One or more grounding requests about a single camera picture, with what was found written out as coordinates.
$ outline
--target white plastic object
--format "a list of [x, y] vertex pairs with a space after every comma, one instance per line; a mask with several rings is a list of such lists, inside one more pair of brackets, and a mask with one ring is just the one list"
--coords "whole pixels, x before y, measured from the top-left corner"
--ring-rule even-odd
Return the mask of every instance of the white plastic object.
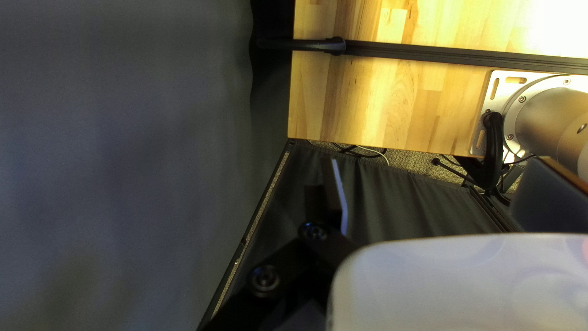
[[377, 243], [342, 263], [330, 295], [330, 331], [588, 330], [588, 236]]

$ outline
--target bolt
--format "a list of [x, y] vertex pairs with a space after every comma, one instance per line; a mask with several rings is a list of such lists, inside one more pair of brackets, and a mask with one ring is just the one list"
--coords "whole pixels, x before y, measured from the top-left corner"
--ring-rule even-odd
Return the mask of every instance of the bolt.
[[261, 292], [269, 292], [275, 289], [280, 283], [280, 275], [276, 268], [269, 264], [257, 267], [251, 273], [251, 285]]
[[312, 240], [322, 241], [327, 239], [327, 232], [325, 229], [312, 223], [305, 224], [304, 234]]

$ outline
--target black metal frame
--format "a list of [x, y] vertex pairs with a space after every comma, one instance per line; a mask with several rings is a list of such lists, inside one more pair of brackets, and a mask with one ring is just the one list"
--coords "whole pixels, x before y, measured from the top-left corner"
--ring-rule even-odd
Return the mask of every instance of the black metal frame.
[[320, 51], [333, 55], [345, 54], [362, 57], [409, 59], [416, 61], [478, 65], [483, 67], [588, 75], [588, 59], [583, 58], [481, 51], [478, 49], [451, 47], [390, 44], [386, 42], [344, 40], [341, 37], [333, 37], [325, 40], [284, 38], [258, 39], [257, 45], [264, 49]]
[[253, 267], [247, 285], [200, 330], [272, 330], [310, 299], [326, 312], [335, 270], [358, 247], [338, 228], [346, 206], [337, 164], [321, 162], [324, 184], [305, 187], [306, 221], [298, 237]]

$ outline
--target white cable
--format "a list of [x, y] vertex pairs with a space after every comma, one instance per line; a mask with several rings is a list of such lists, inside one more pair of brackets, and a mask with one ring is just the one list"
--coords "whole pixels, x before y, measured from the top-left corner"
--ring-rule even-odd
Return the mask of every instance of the white cable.
[[387, 164], [388, 166], [390, 166], [390, 162], [388, 162], [388, 158], [387, 158], [387, 157], [386, 157], [384, 154], [382, 154], [382, 153], [380, 153], [380, 152], [378, 152], [378, 151], [375, 151], [375, 150], [371, 150], [371, 149], [369, 149], [369, 148], [365, 148], [365, 147], [361, 147], [361, 146], [358, 146], [358, 147], [359, 147], [359, 148], [362, 148], [362, 149], [364, 149], [364, 150], [366, 150], [366, 151], [370, 151], [370, 152], [374, 152], [374, 153], [378, 153], [378, 154], [380, 154], [380, 155], [381, 155], [381, 156], [384, 158], [384, 160], [386, 160], [386, 164]]

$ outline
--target gray curtain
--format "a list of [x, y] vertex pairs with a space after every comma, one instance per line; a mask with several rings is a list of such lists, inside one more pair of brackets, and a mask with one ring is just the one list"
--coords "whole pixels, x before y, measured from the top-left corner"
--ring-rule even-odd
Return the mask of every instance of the gray curtain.
[[1, 8], [0, 330], [195, 329], [269, 177], [249, 1]]

